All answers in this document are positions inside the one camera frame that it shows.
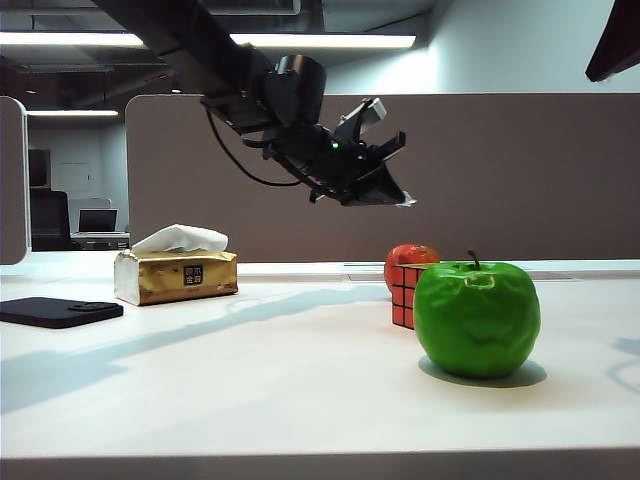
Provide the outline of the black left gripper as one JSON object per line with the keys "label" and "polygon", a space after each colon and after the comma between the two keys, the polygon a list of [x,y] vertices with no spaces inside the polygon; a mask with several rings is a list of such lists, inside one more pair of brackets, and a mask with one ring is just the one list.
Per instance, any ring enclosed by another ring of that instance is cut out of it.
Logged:
{"label": "black left gripper", "polygon": [[382,162],[405,146],[403,131],[382,145],[371,146],[315,125],[279,130],[262,153],[309,186],[311,202],[324,196],[349,206],[411,207],[416,200],[397,185]]}

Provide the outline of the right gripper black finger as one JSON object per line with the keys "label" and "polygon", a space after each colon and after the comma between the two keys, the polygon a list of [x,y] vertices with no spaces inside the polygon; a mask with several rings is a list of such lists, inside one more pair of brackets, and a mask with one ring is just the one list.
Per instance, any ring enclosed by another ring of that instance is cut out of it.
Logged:
{"label": "right gripper black finger", "polygon": [[638,63],[639,0],[617,0],[585,75],[591,82],[600,82]]}

